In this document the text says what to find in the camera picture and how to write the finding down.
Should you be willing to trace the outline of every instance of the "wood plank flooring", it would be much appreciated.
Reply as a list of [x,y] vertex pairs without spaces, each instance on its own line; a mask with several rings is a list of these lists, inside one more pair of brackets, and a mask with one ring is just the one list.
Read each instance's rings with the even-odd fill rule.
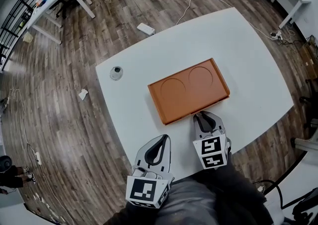
[[[269,34],[283,18],[266,0],[224,0],[236,7],[256,28]],[[38,185],[28,184],[20,190],[28,207],[62,224],[72,224],[66,211],[52,194],[41,168],[31,152],[27,154],[24,137],[41,153],[43,172],[56,197],[79,225],[102,224],[125,205],[125,182],[130,164],[113,128],[97,80],[95,66],[147,36],[136,26],[143,22],[163,31],[175,25],[189,0],[92,0],[95,19],[80,7],[68,10],[63,28],[45,19],[39,25],[61,37],[57,45],[31,30],[31,44],[20,40],[2,78],[2,90],[11,93],[2,118],[6,152],[15,165],[29,166]],[[187,21],[228,6],[219,0],[193,0],[181,20]],[[266,133],[234,155],[234,163],[251,181],[278,179],[297,159],[301,151],[290,145],[290,137],[304,137],[305,106],[299,96],[307,96],[307,72],[297,47],[279,46],[256,31],[281,70],[294,107]],[[286,29],[284,37],[289,37]],[[78,94],[89,94],[82,101]],[[50,209],[35,201],[37,193]]]

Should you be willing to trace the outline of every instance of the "sneaker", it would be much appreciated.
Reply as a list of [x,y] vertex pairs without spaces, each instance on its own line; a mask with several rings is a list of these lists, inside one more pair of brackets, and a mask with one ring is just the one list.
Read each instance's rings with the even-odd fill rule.
[[38,183],[37,183],[37,181],[36,181],[36,179],[35,179],[35,176],[34,176],[34,174],[31,172],[30,173],[31,175],[32,175],[32,181],[33,181],[33,183],[35,184],[35,185],[37,185]]

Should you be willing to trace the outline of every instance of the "person's foot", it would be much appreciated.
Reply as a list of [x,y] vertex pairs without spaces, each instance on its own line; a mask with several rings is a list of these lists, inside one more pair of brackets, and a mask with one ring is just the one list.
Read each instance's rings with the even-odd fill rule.
[[35,185],[37,185],[37,184],[38,184],[38,182],[36,181],[36,179],[35,179],[35,176],[34,176],[33,172],[31,172],[30,174],[32,175],[32,178],[31,178],[32,182],[33,182]]

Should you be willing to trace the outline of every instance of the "white marker cube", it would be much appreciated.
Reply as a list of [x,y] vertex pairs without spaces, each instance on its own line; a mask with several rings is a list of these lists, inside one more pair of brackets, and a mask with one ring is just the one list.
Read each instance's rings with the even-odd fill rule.
[[228,163],[228,144],[225,134],[193,141],[204,169],[225,166]]
[[126,200],[135,206],[160,208],[169,189],[168,180],[128,176]]

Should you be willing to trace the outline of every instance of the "brown tray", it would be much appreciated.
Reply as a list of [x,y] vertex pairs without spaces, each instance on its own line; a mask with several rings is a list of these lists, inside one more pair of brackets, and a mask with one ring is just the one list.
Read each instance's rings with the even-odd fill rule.
[[148,85],[164,124],[228,98],[230,90],[213,58]]

